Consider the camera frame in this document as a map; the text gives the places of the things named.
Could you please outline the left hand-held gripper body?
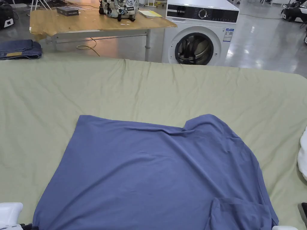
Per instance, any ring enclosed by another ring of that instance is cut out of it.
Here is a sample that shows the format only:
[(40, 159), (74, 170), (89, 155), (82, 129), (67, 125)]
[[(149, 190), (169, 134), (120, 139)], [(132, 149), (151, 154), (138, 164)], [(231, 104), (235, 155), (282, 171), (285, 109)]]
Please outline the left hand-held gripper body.
[(1, 230), (31, 230), (32, 224), (18, 224), (17, 220), (22, 212), (23, 204), (20, 202), (0, 203), (0, 229)]

